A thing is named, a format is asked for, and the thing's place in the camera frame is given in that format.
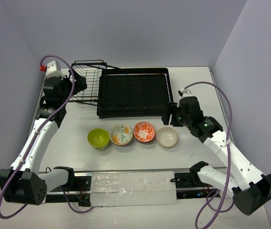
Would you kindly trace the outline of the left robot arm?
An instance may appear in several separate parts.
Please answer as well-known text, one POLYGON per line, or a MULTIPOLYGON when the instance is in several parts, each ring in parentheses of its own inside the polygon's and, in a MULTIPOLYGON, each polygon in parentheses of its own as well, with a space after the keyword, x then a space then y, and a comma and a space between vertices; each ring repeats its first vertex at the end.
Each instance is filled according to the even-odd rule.
POLYGON ((46 149, 66 116, 70 98, 87 88, 86 78, 75 70, 70 76, 60 70, 46 73, 42 103, 35 116, 34 126, 16 160, 8 169, 0 170, 0 206, 2 201, 23 205, 40 205, 49 191, 57 187, 71 190, 76 178, 71 167, 55 167, 39 175, 39 168, 46 149))

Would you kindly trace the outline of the orange floral bowl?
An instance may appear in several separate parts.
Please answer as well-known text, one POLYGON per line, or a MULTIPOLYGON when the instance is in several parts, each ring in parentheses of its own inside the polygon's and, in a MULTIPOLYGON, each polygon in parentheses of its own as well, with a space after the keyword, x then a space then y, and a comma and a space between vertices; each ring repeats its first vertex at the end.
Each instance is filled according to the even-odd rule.
POLYGON ((154 140, 156 131, 152 124, 148 122, 139 122, 133 128, 133 135, 136 141, 145 144, 154 140))

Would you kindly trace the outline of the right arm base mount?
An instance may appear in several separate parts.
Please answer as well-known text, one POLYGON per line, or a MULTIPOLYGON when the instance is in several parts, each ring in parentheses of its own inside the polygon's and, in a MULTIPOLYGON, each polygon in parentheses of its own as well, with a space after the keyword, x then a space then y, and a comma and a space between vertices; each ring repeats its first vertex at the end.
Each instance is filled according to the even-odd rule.
POLYGON ((195 178, 191 172, 174 173, 170 182, 176 186, 177 199, 206 198, 208 194, 217 191, 213 186, 195 178))

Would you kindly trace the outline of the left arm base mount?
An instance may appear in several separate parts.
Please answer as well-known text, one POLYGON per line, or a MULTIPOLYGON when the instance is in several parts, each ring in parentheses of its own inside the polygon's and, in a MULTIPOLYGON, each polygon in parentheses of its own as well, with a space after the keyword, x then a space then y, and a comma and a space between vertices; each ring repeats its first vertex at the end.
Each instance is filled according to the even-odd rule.
MULTIPOLYGON (((77 203, 79 207, 91 207, 90 189, 92 174, 76 173, 74 184, 68 190, 65 190, 67 198, 72 203, 77 203)), ((64 193, 57 187, 46 195, 45 203, 65 203, 64 193)))

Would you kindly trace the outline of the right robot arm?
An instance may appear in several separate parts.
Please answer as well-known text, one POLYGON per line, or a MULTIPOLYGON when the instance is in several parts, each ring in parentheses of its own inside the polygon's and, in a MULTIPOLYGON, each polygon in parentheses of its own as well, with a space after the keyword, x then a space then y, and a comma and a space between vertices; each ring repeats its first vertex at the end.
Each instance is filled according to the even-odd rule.
POLYGON ((177 103, 168 103, 161 120, 165 125, 187 127, 229 172, 225 175, 200 161, 190 168, 191 184, 199 187, 205 183, 223 190, 247 216, 271 200, 271 174, 257 169, 227 137, 227 131, 220 123, 203 114, 197 97, 184 96, 177 103))

